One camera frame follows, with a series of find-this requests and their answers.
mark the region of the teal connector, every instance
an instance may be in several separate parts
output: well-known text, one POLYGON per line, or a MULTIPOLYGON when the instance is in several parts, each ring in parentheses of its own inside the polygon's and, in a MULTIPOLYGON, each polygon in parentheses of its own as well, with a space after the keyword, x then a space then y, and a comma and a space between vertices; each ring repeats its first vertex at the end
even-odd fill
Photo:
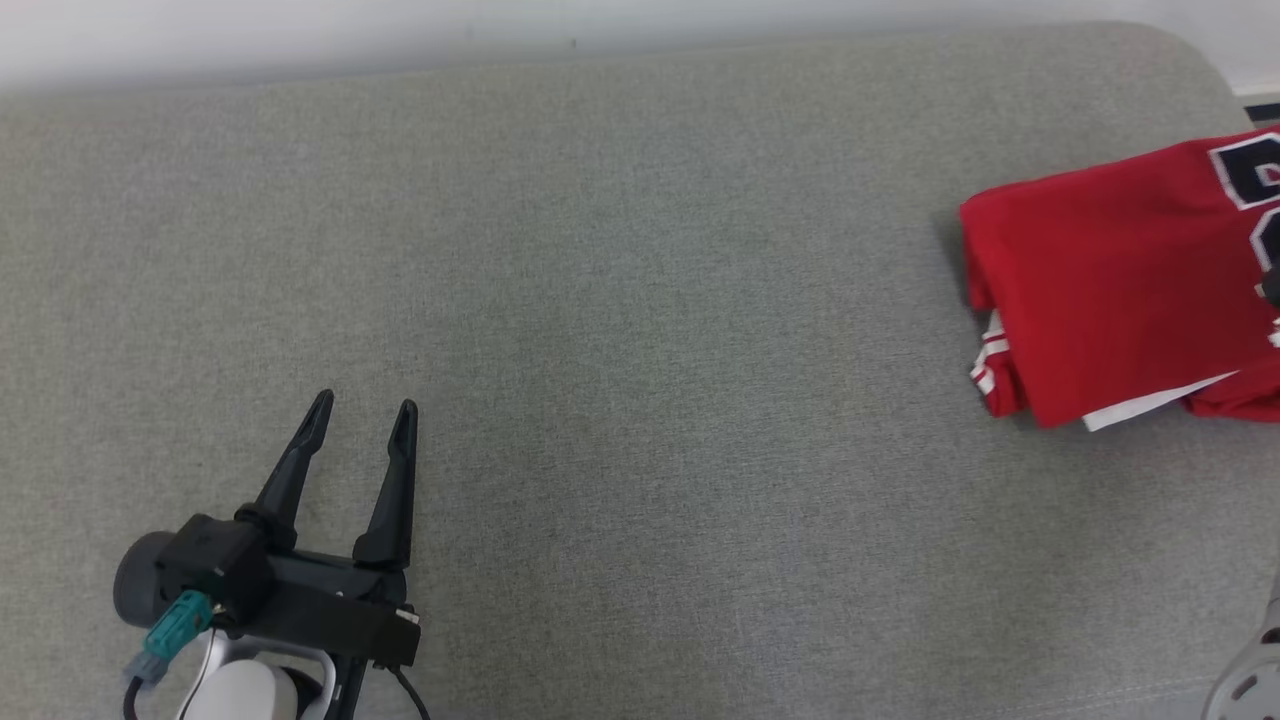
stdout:
POLYGON ((142 641, 142 647, 165 661, 178 656, 187 643, 209 629, 214 621, 214 606, 202 592, 186 591, 165 610, 160 620, 142 641))

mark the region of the black cable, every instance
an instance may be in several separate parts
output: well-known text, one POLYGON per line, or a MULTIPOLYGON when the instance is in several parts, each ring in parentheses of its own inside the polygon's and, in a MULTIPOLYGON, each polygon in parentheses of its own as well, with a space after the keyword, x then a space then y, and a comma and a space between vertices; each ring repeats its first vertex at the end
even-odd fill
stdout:
POLYGON ((138 700, 140 689, 142 689, 142 678, 129 680, 129 689, 124 691, 124 720, 138 720, 138 711, 133 708, 133 702, 138 700))
POLYGON ((399 680, 401 687, 404 688, 404 692, 408 693, 408 698, 413 701, 413 706, 417 707, 417 714, 422 716, 422 720, 431 720, 431 716, 426 714, 426 706, 422 705, 422 698, 419 697, 417 691, 413 689, 413 685, 408 683, 408 678, 404 676, 404 671, 401 670, 399 667, 388 667, 388 670, 392 671, 392 675, 396 675, 396 679, 399 680))

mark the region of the white wall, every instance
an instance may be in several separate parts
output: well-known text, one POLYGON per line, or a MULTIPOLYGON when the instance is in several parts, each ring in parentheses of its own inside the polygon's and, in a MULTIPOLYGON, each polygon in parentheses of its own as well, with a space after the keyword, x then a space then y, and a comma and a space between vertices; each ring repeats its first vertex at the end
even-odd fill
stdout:
POLYGON ((1201 47, 1238 94, 1280 101, 1280 0, 0 0, 0 88, 305 77, 1082 19, 1169 29, 1201 47))

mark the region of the folded jersey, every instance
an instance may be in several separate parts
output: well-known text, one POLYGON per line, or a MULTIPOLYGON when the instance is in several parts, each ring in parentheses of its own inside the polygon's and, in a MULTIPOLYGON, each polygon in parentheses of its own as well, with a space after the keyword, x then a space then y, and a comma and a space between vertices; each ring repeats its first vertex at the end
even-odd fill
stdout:
POLYGON ((972 373, 992 414, 1101 427, 1187 395, 1198 415, 1280 419, 1256 291, 1280 261, 1280 133, 997 187, 960 215, 970 301, 998 310, 972 373))

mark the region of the gray couch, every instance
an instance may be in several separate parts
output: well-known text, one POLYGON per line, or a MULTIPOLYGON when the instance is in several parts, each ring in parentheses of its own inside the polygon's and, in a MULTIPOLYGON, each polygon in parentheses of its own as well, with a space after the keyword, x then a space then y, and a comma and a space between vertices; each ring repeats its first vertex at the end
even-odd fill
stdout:
POLYGON ((422 409, 438 720, 1193 717, 1276 429, 991 419, 955 209, 1248 128, 1125 24, 5 101, 3 715, 116 716, 115 562, 333 387, 315 550, 422 409))

